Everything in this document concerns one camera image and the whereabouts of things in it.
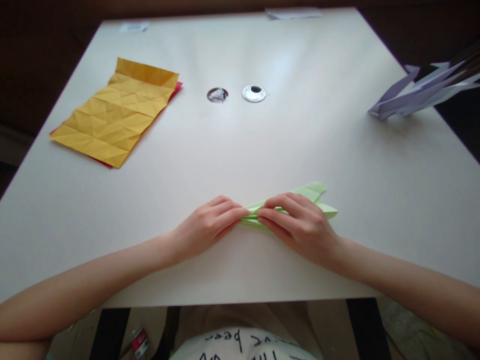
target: hand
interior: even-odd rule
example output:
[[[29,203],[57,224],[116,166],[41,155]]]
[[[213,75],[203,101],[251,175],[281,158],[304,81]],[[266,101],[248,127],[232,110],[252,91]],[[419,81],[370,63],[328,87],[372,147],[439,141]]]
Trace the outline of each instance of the hand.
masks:
[[[283,193],[269,198],[256,213],[258,221],[305,259],[346,275],[344,267],[350,241],[335,233],[324,212],[309,199],[300,194]]]
[[[170,233],[173,262],[194,258],[231,232],[250,211],[226,196],[218,196],[196,209]]]

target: yellow origami paper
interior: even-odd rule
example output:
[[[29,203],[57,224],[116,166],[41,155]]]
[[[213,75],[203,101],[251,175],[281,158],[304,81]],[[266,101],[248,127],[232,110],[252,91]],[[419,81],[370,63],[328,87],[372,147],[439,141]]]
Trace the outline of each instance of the yellow origami paper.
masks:
[[[108,85],[50,135],[50,139],[115,168],[167,106],[179,74],[118,58]]]

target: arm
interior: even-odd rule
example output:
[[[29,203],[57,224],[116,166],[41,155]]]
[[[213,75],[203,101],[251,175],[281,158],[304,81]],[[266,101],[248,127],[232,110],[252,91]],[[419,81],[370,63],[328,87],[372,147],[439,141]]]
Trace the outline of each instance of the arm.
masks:
[[[257,214],[307,260],[379,290],[439,330],[480,348],[479,288],[338,236],[323,211],[299,194],[272,197]]]
[[[0,304],[0,343],[51,338],[137,280],[203,253],[249,214],[241,205],[219,196],[172,232],[27,288]]]

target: right hand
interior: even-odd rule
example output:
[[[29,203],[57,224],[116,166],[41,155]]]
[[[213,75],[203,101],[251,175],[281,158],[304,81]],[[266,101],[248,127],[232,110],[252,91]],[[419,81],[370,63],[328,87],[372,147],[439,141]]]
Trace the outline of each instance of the right hand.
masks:
[[[347,276],[351,241],[338,236],[324,212],[309,199],[300,194],[283,193],[269,198],[256,214],[258,221],[305,259]]]

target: red label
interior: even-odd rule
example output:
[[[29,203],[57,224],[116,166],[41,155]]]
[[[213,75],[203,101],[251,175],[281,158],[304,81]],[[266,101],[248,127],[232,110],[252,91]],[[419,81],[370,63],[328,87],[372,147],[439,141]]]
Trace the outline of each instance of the red label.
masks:
[[[147,340],[147,335],[145,335],[145,331],[142,329],[142,331],[140,331],[136,338],[131,342],[131,349],[134,353],[142,347],[145,340]]]

